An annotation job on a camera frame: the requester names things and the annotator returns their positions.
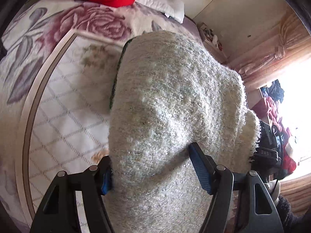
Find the metal rivet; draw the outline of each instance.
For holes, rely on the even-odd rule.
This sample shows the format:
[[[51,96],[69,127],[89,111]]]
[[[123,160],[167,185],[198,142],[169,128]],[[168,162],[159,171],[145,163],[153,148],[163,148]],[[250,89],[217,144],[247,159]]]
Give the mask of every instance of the metal rivet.
[[[249,175],[255,177],[255,176],[257,176],[257,172],[254,170],[251,170],[251,171],[249,171]]]
[[[89,170],[90,171],[96,171],[98,169],[98,166],[96,166],[96,165],[92,165],[92,166],[90,166],[90,168],[89,168]]]
[[[216,168],[218,171],[224,171],[226,169],[223,165],[217,165]]]
[[[58,177],[63,177],[63,176],[65,176],[65,171],[59,171],[58,173],[57,173],[57,176]]]

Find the curtain tie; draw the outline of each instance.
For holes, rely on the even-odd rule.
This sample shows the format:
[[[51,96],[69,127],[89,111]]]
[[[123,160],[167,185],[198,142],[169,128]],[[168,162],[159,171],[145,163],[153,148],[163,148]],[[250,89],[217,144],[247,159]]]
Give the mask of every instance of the curtain tie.
[[[282,58],[284,58],[285,56],[285,51],[286,51],[286,47],[285,46],[276,46],[274,47],[274,56],[277,60],[280,60]]]

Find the white pillow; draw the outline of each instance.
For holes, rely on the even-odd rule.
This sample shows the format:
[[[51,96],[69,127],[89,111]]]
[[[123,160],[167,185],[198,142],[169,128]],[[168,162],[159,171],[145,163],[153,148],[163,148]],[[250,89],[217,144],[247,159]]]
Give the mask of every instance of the white pillow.
[[[172,17],[177,22],[183,23],[185,4],[182,0],[135,0],[135,2],[160,11],[167,17]]]

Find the floral bedspread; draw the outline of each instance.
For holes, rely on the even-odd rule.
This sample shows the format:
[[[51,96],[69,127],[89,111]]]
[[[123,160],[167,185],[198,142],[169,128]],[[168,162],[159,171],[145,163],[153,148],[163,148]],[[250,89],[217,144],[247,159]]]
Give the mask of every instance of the floral bedspread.
[[[11,22],[2,37],[8,52],[0,62],[0,201],[23,233],[30,229],[16,186],[16,131],[38,71],[72,28],[124,43],[158,30],[178,32],[201,41],[178,22],[137,3],[112,8],[79,0],[41,0]]]

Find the black fuzzy fabric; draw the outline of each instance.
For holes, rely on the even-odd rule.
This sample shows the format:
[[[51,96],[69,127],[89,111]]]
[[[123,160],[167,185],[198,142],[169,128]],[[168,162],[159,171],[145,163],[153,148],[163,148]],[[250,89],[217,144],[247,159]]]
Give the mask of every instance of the black fuzzy fabric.
[[[309,208],[303,217],[294,216],[291,212],[290,203],[286,198],[280,195],[276,209],[279,213],[284,233],[311,232],[311,208]]]

